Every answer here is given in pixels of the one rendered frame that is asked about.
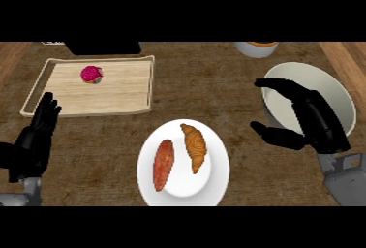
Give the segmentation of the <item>white oval plate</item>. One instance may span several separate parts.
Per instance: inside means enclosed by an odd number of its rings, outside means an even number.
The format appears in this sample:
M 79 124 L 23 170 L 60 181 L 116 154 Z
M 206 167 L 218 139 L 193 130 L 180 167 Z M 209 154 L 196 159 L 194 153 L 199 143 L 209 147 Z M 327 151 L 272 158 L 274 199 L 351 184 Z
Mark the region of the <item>white oval plate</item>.
M 193 126 L 205 139 L 205 161 L 197 173 L 191 171 L 181 124 Z M 163 140 L 172 142 L 174 163 L 163 187 L 156 191 L 153 161 Z M 228 156 L 216 133 L 193 119 L 175 119 L 165 122 L 151 131 L 137 160 L 137 183 L 146 204 L 149 206 L 218 205 L 228 184 L 228 174 Z

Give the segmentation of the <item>pink frosted cupcake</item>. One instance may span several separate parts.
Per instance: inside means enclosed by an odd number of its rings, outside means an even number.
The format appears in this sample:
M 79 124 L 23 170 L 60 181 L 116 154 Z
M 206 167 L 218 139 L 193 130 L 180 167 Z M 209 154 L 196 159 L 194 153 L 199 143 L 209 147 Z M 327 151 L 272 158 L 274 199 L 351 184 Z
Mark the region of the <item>pink frosted cupcake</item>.
M 103 77 L 101 68 L 95 66 L 87 66 L 79 72 L 79 77 L 85 83 L 97 84 Z

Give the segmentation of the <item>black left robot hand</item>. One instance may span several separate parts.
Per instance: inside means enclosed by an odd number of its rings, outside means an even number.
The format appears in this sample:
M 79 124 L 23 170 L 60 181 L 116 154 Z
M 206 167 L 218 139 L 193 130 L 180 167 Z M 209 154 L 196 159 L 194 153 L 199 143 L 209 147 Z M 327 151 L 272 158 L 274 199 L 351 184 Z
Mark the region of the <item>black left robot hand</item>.
M 29 177 L 39 177 L 47 169 L 60 110 L 53 93 L 45 92 L 30 123 L 22 128 L 16 142 L 0 142 L 0 169 L 8 170 L 10 183 L 17 183 Z

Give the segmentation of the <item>orange sweet potato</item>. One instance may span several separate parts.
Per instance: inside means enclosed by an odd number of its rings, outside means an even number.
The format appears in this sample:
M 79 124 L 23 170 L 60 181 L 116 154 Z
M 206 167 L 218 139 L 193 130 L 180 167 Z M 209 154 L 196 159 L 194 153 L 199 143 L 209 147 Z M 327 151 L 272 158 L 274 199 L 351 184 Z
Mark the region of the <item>orange sweet potato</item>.
M 159 143 L 159 148 L 156 151 L 154 162 L 153 162 L 153 184 L 154 184 L 154 190 L 157 192 L 163 188 L 172 163 L 174 163 L 172 141 L 169 139 L 165 139 Z

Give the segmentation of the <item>large white bowl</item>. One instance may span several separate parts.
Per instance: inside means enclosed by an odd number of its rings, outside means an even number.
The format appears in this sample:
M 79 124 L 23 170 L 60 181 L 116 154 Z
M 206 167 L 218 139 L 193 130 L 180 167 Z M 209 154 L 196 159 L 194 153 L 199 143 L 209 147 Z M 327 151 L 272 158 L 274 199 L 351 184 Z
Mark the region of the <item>large white bowl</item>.
M 349 135 L 355 125 L 355 107 L 346 90 L 337 80 L 314 66 L 286 62 L 275 65 L 265 73 L 265 78 L 284 78 L 295 81 L 306 89 L 317 90 L 324 97 Z M 270 123 L 301 134 L 292 102 L 270 88 L 261 88 L 264 113 Z

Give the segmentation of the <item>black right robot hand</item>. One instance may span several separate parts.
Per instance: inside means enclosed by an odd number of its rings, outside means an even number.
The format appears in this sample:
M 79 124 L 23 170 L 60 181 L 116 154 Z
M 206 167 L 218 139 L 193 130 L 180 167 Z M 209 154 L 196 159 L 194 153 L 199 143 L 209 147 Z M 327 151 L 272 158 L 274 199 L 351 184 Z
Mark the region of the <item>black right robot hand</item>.
M 330 105 L 317 90 L 306 89 L 296 82 L 283 78 L 258 78 L 256 87 L 267 87 L 292 102 L 292 109 L 302 134 L 295 131 L 267 127 L 256 121 L 250 128 L 265 143 L 292 150 L 306 145 L 318 154 L 334 154 L 349 149 L 343 126 Z

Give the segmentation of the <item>pale wooden tray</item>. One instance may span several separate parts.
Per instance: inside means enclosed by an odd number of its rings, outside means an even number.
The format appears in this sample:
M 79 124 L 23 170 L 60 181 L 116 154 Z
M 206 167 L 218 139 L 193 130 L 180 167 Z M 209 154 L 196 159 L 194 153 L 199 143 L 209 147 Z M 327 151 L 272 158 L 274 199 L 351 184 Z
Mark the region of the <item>pale wooden tray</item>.
M 101 69 L 101 81 L 85 83 L 87 66 Z M 61 107 L 60 117 L 125 115 L 151 109 L 154 56 L 137 58 L 48 58 L 22 104 L 20 115 L 32 117 L 45 92 Z

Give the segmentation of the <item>golden brown croissant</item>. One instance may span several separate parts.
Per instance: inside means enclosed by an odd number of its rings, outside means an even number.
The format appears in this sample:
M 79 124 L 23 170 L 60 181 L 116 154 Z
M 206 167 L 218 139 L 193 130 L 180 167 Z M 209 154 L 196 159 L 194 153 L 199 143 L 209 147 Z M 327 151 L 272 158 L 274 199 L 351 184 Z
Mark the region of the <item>golden brown croissant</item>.
M 191 160 L 191 171 L 197 173 L 205 162 L 206 141 L 202 132 L 191 125 L 181 124 L 180 128 L 184 134 L 185 150 Z

